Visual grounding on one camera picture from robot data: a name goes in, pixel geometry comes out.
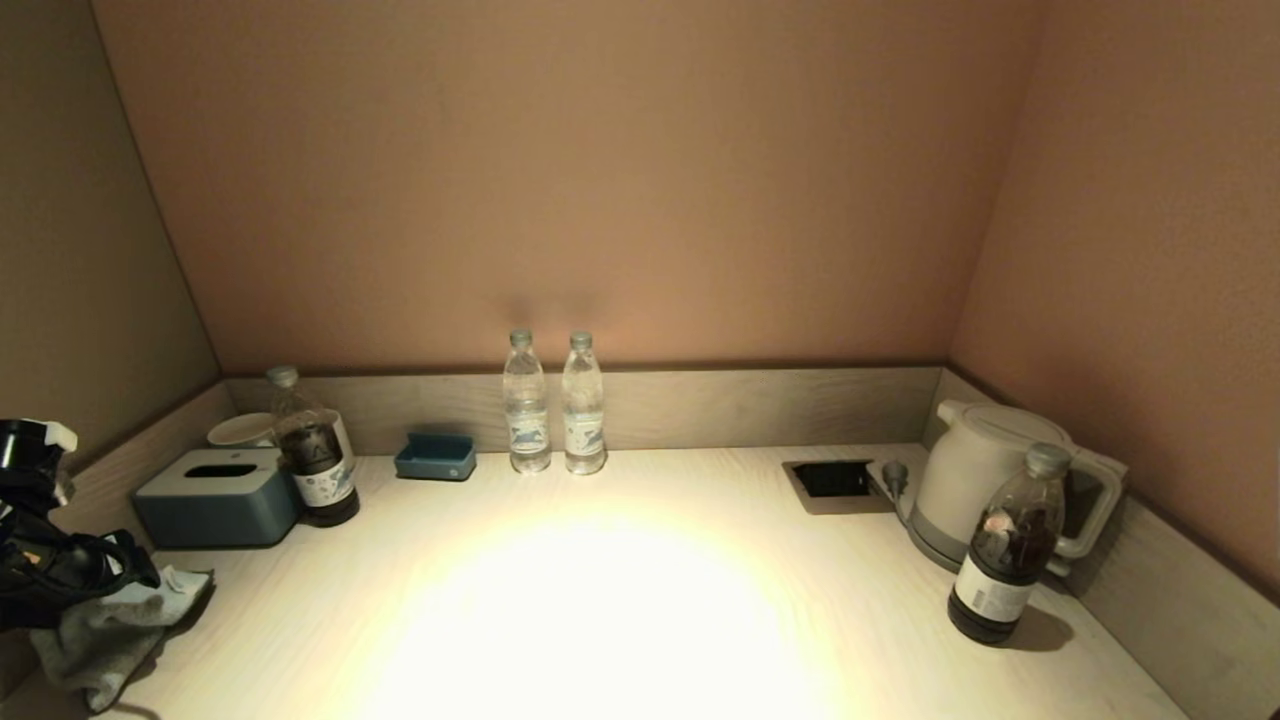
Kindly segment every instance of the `kettle lid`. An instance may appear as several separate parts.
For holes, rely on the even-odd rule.
[[[1071,436],[1053,423],[1016,407],[979,402],[960,411],[956,421],[1001,445],[1025,448],[1036,442],[1073,447]]]

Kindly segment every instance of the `plastic bottle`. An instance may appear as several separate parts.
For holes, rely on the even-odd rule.
[[[561,398],[564,404],[564,466],[589,475],[604,466],[604,377],[591,351],[591,333],[568,338]]]
[[[1062,533],[1062,478],[1071,456],[1038,442],[1016,475],[1000,486],[978,519],[960,566],[947,616],[980,643],[1007,639]]]
[[[534,333],[511,331],[511,352],[502,372],[502,401],[511,430],[511,466],[517,473],[540,473],[552,464],[547,423],[547,380],[534,355]]]
[[[324,406],[298,389],[298,370],[271,368],[266,378],[275,386],[273,432],[284,466],[298,486],[312,525],[340,525],[360,512],[360,493],[351,482],[355,459],[347,457]]]

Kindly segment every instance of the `dark tea bottle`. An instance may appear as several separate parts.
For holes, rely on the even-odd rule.
[[[1024,468],[983,510],[947,598],[947,616],[972,639],[998,643],[1018,626],[1062,533],[1062,478],[1070,465],[1061,447],[1033,445]]]
[[[360,495],[351,482],[355,457],[346,456],[334,429],[337,414],[298,391],[297,368],[273,368],[266,377],[276,387],[275,442],[298,486],[306,519],[321,528],[346,523],[360,511]]]

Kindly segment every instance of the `pink wall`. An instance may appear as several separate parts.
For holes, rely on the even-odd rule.
[[[223,368],[938,361],[1042,6],[95,4]]]
[[[1280,4],[1057,3],[955,361],[1280,591]]]

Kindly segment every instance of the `bottle label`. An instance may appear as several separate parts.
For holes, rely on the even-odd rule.
[[[1021,618],[1036,583],[1010,585],[989,578],[968,555],[956,577],[956,597],[965,607],[997,623],[1012,623]]]
[[[507,428],[511,430],[511,451],[521,455],[541,452],[547,450],[547,411],[521,413],[507,416]]]
[[[604,414],[564,415],[564,452],[595,455],[604,450]]]
[[[302,502],[307,503],[308,507],[325,507],[355,492],[356,486],[351,482],[351,460],[344,457],[323,473],[293,475],[293,482],[298,484]]]

